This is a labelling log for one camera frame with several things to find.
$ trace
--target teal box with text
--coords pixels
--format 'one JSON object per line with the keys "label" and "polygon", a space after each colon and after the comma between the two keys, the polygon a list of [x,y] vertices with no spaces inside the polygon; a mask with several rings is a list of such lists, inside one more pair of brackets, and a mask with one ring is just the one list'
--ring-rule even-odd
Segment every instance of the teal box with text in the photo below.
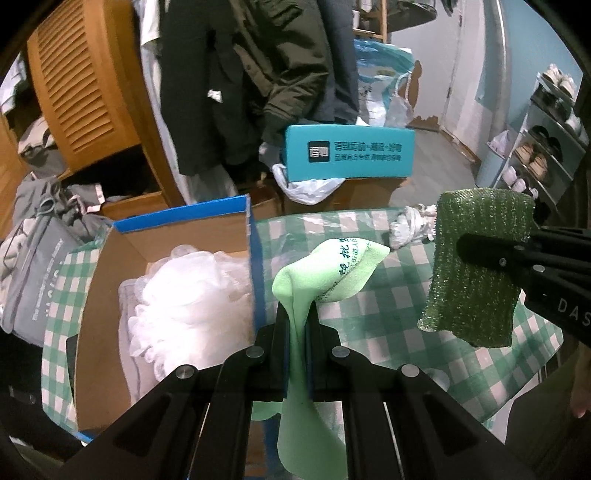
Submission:
{"label": "teal box with text", "polygon": [[285,132],[289,181],[410,177],[414,130],[361,125],[293,125]]}

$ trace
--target green scouring pad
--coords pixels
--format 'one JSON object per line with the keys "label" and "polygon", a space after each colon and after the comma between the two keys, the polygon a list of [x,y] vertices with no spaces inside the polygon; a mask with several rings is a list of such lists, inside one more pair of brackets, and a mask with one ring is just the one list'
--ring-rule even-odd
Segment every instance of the green scouring pad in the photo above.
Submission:
{"label": "green scouring pad", "polygon": [[535,228],[534,201],[501,189],[445,192],[437,202],[433,281],[418,327],[448,330],[472,345],[511,345],[520,289],[509,275],[463,262],[457,240],[464,233],[526,241]]}

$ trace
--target human hand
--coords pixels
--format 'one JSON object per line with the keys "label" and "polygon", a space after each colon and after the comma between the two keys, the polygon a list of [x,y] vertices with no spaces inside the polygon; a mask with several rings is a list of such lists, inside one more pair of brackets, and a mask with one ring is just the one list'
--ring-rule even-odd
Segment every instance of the human hand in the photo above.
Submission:
{"label": "human hand", "polygon": [[580,343],[578,355],[570,394],[570,410],[579,419],[591,410],[591,349]]}

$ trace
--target table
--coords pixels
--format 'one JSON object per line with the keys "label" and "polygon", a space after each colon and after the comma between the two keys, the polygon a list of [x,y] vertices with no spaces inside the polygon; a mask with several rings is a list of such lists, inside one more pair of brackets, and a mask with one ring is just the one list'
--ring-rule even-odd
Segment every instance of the table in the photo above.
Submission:
{"label": "table", "polygon": [[[271,285],[285,265],[309,254],[328,238],[359,237],[385,243],[389,223],[400,208],[292,215],[258,222],[263,247],[268,322],[276,302]],[[434,243],[393,252],[355,297],[322,304],[322,323],[339,331],[344,345],[373,363],[397,368],[414,363],[436,368],[450,378],[450,395],[479,421],[493,416],[554,355],[563,341],[559,328],[527,310],[523,295],[515,309],[510,348],[473,348],[449,332],[416,327],[426,304]],[[86,245],[69,256],[57,279],[43,349],[42,400],[46,413],[66,430],[76,431],[76,415],[65,363],[65,339],[77,333],[83,301],[100,247]],[[329,426],[343,437],[337,404],[319,407]]]}

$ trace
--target wooden louvered door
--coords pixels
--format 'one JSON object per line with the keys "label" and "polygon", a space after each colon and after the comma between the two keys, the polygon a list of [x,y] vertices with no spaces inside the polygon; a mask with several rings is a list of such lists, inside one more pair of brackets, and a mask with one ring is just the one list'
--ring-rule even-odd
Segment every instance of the wooden louvered door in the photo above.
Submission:
{"label": "wooden louvered door", "polygon": [[28,42],[39,105],[72,172],[140,143],[101,12],[93,2],[65,0]]}
{"label": "wooden louvered door", "polygon": [[17,153],[17,142],[0,115],[0,241],[12,228],[14,196],[28,169]]}

